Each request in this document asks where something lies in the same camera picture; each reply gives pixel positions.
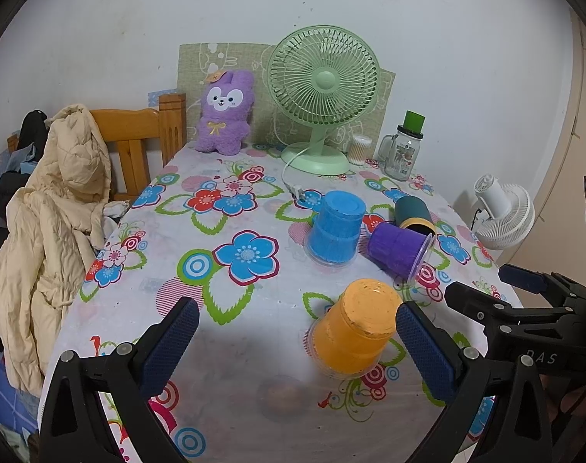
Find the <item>orange plastic cup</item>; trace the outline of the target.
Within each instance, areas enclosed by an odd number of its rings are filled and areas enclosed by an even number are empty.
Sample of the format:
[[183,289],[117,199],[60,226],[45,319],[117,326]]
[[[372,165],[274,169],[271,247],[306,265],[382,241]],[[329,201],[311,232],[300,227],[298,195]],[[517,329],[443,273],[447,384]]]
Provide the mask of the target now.
[[311,326],[306,347],[324,373],[352,379],[368,373],[396,333],[402,299],[375,279],[349,283],[331,309]]

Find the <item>purple plastic cup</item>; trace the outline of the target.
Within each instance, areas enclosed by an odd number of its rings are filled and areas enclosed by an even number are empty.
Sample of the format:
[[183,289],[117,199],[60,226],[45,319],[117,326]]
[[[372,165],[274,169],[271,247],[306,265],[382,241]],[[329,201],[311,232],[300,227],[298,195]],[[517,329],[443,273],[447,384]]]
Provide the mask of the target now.
[[410,281],[420,271],[432,241],[431,234],[424,235],[383,221],[368,239],[368,256],[396,277]]

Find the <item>dark teal yellow-rimmed cup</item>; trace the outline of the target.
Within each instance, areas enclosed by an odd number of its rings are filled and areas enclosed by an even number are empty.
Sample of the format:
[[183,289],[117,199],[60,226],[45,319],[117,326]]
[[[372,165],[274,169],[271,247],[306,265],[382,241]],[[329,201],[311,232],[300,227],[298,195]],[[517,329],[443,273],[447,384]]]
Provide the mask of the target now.
[[430,212],[422,199],[416,196],[401,196],[393,206],[393,222],[401,229],[423,235],[434,235],[435,227]]

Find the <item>blue plastic cup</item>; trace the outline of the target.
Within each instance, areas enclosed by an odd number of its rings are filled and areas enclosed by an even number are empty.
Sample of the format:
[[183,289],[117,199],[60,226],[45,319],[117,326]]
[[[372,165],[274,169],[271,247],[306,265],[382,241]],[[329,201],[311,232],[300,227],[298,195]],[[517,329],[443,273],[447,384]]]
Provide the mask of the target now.
[[357,253],[365,212],[365,203],[353,193],[326,193],[307,235],[308,253],[322,264],[347,264]]

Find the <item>blue checkered bedding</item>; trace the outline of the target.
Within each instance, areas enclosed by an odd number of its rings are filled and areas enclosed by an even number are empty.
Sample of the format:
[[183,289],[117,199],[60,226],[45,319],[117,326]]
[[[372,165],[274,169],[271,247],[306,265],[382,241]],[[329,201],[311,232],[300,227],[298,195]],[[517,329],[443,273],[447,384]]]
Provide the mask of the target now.
[[40,399],[12,387],[6,375],[4,355],[0,351],[0,425],[25,440],[37,432],[37,408]]

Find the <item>white small fan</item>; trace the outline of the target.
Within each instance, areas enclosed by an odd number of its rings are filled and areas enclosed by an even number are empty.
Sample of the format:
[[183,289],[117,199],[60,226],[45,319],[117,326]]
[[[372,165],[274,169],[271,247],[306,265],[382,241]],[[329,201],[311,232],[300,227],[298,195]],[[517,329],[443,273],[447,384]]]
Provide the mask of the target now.
[[484,174],[475,182],[474,193],[488,216],[476,221],[473,228],[485,248],[504,251],[527,237],[535,221],[527,189],[518,184],[502,185],[493,174]]

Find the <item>glass mason jar mug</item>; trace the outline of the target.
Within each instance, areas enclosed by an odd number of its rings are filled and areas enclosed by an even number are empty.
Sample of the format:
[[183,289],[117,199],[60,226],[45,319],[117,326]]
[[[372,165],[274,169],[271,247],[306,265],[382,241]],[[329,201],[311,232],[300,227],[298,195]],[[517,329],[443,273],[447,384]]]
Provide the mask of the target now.
[[378,150],[378,161],[384,174],[398,181],[407,181],[423,140],[425,117],[407,111],[396,132],[383,137]]

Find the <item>floral tablecloth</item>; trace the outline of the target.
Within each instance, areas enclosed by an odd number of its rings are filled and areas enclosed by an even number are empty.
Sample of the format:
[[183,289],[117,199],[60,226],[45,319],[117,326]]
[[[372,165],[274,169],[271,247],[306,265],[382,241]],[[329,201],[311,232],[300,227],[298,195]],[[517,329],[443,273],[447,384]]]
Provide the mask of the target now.
[[511,304],[491,256],[422,176],[397,183],[368,164],[341,177],[285,168],[264,145],[232,157],[182,149],[142,191],[87,271],[55,353],[107,355],[137,341],[180,297],[200,325],[164,391],[151,400],[192,462],[402,462],[437,415],[436,400],[398,338],[359,379],[322,373],[305,336],[349,283],[391,277],[362,255],[320,264],[305,239],[321,199],[344,190],[365,203],[362,230],[422,199],[439,237],[398,294],[458,345],[487,347],[479,325],[445,303],[459,281]]

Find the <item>beige puffer jacket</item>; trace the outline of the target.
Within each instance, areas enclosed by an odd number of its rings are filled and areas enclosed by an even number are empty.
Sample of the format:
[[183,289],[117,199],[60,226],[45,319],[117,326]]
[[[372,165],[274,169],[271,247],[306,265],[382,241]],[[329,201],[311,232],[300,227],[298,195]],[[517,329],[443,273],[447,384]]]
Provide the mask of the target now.
[[65,106],[44,153],[6,207],[0,249],[0,338],[15,389],[40,396],[53,345],[95,253],[112,165],[91,112]]

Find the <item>cotton swab container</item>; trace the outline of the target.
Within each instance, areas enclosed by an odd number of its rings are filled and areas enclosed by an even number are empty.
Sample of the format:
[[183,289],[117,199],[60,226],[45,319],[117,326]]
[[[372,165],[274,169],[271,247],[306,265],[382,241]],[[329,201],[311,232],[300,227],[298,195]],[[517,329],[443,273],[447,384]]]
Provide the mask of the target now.
[[350,164],[361,166],[373,154],[373,139],[363,134],[354,134],[349,139],[347,160]]

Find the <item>green desk fan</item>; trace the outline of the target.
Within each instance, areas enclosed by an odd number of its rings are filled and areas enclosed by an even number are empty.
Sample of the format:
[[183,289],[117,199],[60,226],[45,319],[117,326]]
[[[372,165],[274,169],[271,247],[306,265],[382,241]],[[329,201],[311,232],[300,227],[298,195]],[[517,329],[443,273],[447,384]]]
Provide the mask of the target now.
[[269,57],[268,90],[281,113],[311,130],[307,142],[284,149],[287,167],[324,176],[348,172],[346,155],[327,143],[329,131],[375,106],[379,76],[368,43],[342,27],[307,26],[283,38]]

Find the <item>wooden chair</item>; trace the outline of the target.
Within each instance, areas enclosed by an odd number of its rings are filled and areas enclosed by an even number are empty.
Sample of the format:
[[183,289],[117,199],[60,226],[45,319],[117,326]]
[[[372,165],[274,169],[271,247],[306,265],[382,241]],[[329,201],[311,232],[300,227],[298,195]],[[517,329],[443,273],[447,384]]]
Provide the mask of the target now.
[[90,110],[76,103],[45,121],[44,153],[9,202],[54,201],[91,208],[136,199],[151,179],[146,143],[157,140],[167,164],[186,143],[185,96],[162,94],[155,109]]

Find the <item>purple plush bunny toy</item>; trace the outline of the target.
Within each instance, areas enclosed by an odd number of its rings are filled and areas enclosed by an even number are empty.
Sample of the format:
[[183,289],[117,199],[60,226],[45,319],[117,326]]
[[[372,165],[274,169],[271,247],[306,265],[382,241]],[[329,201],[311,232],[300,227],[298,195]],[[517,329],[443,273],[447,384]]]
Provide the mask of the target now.
[[208,75],[201,97],[195,149],[224,156],[240,153],[250,133],[253,86],[254,74],[250,70],[219,70]]

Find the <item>beige cartoon board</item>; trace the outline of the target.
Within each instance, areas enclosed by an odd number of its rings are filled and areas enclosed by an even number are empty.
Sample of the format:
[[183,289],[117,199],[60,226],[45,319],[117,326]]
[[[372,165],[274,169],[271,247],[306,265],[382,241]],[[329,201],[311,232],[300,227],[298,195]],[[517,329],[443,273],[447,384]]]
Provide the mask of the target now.
[[[311,129],[287,117],[274,103],[268,89],[267,68],[274,46],[259,43],[196,43],[182,44],[179,49],[177,90],[186,97],[186,133],[188,139],[197,137],[201,114],[201,98],[212,74],[218,71],[250,70],[254,75],[255,102],[251,112],[248,143],[286,145],[306,142]],[[374,109],[347,124],[332,128],[325,140],[330,146],[345,152],[355,135],[371,138],[376,147],[390,100],[396,74],[382,70]]]

